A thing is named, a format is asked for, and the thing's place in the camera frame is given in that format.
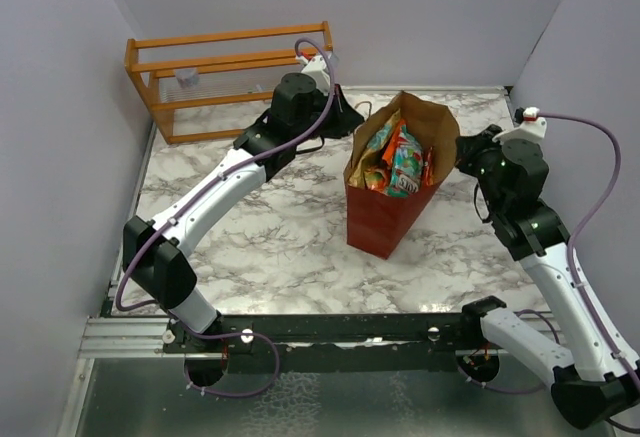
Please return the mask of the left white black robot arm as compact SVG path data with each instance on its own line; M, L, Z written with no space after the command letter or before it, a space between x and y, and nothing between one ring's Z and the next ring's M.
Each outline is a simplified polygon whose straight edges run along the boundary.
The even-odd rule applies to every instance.
M195 349L214 349L221 337L219 312L198 290L189 256L232 207L292 162L301 144L347 137L363 121L339 85L323 94L312 77L286 74L269 108L241 132L212 172L150 220L134 216L125 224L122 280L134 281L182 322Z

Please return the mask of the red brown paper bag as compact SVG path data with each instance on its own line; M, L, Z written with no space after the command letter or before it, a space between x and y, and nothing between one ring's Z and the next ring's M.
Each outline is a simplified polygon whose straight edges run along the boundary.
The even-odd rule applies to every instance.
M455 140L460 136L458 122L447 106L402 91L355 131L352 153L343 173L345 180L356 171L366 144L396 112L407 120L409 133L423 149L432 152L431 183L408 197L391 197L345 185L347 243L383 259L392 254L453 170Z

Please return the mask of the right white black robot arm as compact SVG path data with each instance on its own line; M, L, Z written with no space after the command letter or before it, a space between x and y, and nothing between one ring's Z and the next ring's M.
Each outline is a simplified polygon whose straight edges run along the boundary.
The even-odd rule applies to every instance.
M535 283L566 343L559 345L499 302L465 306L461 340L501 347L550 390L577 429L639 403L639 355L604 310L579 264L575 237L540 197L549 173L539 141L491 125L456 140L457 169L476 179L498 240Z

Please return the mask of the teal Fox's candy bag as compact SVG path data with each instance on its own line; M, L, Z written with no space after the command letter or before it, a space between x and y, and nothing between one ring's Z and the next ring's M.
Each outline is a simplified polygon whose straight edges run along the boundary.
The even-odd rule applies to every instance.
M408 197L418 192L422 185L423 166L422 146L408 132L406 125L401 124L394 135L387 194Z

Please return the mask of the orange silver snack packet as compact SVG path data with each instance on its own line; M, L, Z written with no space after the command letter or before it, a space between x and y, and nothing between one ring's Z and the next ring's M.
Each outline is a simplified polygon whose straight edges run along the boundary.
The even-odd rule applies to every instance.
M399 135L401 130L405 127L405 125L406 125L406 121L403 118L400 118L397 124L395 125L391 133L391 137L382 154L381 160L385 163L388 169L391 169L393 166L393 159L396 153L396 149L398 147Z

